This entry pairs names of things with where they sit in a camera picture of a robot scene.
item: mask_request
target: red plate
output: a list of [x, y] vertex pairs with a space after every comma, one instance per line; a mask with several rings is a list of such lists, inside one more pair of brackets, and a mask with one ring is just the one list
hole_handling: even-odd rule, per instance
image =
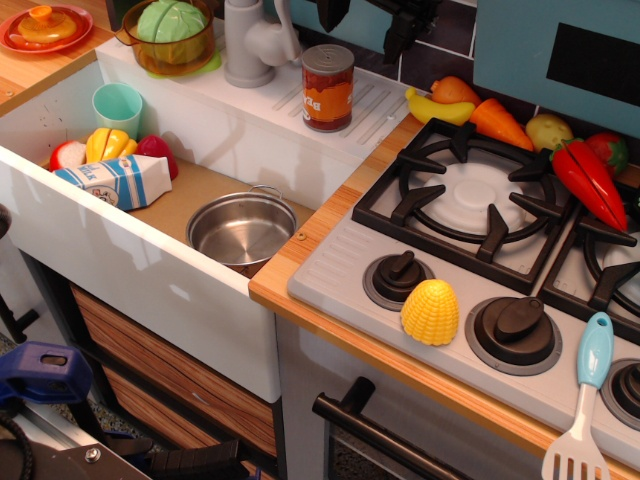
[[62, 50], [63, 48], [70, 47], [71, 45], [75, 45], [84, 37], [86, 37], [87, 34], [91, 31], [91, 28], [93, 27], [93, 17], [83, 8], [79, 8], [74, 5], [56, 5], [52, 8], [55, 11], [71, 11], [79, 17], [80, 21], [78, 22], [78, 28], [80, 29], [80, 33], [74, 34], [74, 38], [72, 40], [64, 42], [63, 39], [50, 45], [33, 43], [30, 46], [27, 46], [25, 44], [25, 46], [22, 47], [20, 45], [20, 42], [25, 42], [25, 40], [21, 35], [16, 34], [16, 41], [13, 41], [10, 38], [11, 32], [9, 32], [9, 29], [11, 28], [15, 20], [24, 16], [25, 14], [29, 14], [29, 11], [27, 10], [25, 12], [18, 13], [2, 22], [2, 24], [0, 25], [0, 45], [2, 45], [6, 49], [20, 53], [49, 53], [55, 52], [57, 50]]

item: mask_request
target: oven door handle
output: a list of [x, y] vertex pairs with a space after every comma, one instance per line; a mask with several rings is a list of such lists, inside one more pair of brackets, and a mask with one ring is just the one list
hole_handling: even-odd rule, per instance
[[375, 389], [369, 379], [358, 377], [342, 401], [321, 393], [313, 402], [312, 410], [427, 480], [470, 480], [466, 475], [430, 457], [423, 450], [361, 415], [360, 412]]

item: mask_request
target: spatula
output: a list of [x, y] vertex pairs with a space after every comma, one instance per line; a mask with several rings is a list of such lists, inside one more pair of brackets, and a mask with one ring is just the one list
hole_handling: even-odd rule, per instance
[[551, 444], [542, 463], [543, 480], [610, 480], [609, 468], [591, 436], [596, 395], [613, 358], [613, 327], [606, 313], [594, 314], [578, 350], [578, 405], [573, 426]]

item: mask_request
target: cabinet drawer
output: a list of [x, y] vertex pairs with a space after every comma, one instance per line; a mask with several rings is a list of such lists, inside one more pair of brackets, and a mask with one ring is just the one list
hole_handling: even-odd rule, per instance
[[[125, 410], [159, 434], [170, 438], [180, 448], [201, 448], [220, 443], [117, 373], [105, 368], [105, 374], [118, 403]], [[255, 474], [255, 465], [250, 462], [242, 464], [252, 475]], [[262, 478], [272, 480], [264, 473]]]
[[106, 352], [233, 436], [276, 456], [270, 404], [84, 290], [72, 288], [91, 337]]

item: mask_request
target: milk carton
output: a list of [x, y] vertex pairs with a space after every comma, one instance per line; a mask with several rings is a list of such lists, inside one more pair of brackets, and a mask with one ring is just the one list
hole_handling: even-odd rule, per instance
[[146, 207], [171, 190], [166, 157], [127, 155], [53, 173], [121, 210]]

